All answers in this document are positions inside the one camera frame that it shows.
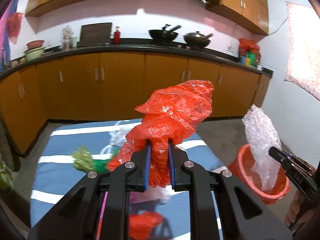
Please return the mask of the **person's right hand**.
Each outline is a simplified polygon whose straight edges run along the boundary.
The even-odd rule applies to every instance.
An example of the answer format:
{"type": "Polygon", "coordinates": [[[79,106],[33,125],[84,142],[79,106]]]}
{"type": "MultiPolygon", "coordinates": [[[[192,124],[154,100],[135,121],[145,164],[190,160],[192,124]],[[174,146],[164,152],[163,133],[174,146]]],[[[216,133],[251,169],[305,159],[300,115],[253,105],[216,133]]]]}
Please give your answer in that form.
{"type": "Polygon", "coordinates": [[[312,209],[309,209],[308,211],[305,211],[300,219],[297,219],[297,215],[300,211],[301,206],[299,199],[302,197],[303,194],[299,190],[297,190],[292,202],[289,205],[288,212],[284,218],[284,223],[286,226],[290,226],[294,222],[296,222],[297,224],[307,223],[315,213],[316,208],[314,207],[312,209]]]}

